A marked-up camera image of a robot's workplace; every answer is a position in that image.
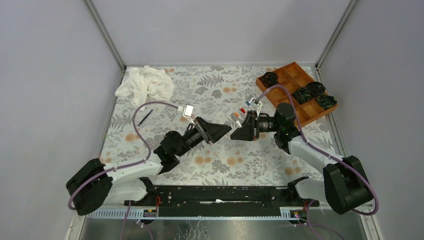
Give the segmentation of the black pen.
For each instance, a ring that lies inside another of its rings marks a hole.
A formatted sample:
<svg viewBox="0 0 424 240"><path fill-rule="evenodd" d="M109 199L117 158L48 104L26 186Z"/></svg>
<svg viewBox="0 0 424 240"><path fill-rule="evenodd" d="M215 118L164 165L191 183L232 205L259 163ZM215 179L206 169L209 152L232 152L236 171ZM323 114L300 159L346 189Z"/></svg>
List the black pen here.
<svg viewBox="0 0 424 240"><path fill-rule="evenodd" d="M150 109L149 112L137 124L137 126L140 127L146 121L146 119L152 114L152 112L153 112L153 109Z"/></svg>

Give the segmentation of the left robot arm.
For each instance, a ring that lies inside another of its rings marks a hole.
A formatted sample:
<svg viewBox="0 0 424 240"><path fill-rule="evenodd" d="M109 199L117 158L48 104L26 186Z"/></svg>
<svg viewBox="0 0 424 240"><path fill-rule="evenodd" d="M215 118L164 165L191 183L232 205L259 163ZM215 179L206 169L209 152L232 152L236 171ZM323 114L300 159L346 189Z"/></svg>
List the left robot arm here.
<svg viewBox="0 0 424 240"><path fill-rule="evenodd" d="M148 206L155 200L155 188L148 181L148 176L171 171L180 163L178 157L201 142L216 143L231 129L229 125L210 123L196 117L194 126L184 134L175 130L167 132L146 159L117 164L105 164L99 158L91 159L65 185L70 195L68 207L84 216L104 204L139 201Z"/></svg>

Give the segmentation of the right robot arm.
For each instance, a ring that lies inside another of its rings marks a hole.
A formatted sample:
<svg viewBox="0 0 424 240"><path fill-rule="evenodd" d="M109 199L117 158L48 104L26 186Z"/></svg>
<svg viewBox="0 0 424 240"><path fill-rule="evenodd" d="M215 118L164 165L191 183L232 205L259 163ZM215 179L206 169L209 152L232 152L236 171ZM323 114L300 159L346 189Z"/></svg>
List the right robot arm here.
<svg viewBox="0 0 424 240"><path fill-rule="evenodd" d="M286 198L293 206L301 205L306 199L317 200L342 215L374 200L361 161L353 155L331 154L307 141L296 127L296 120L293 106L285 102L277 106L273 116L249 110L230 138L253 142L261 133L273 133L279 149L304 160L322 174L322 180L301 177L288 183Z"/></svg>

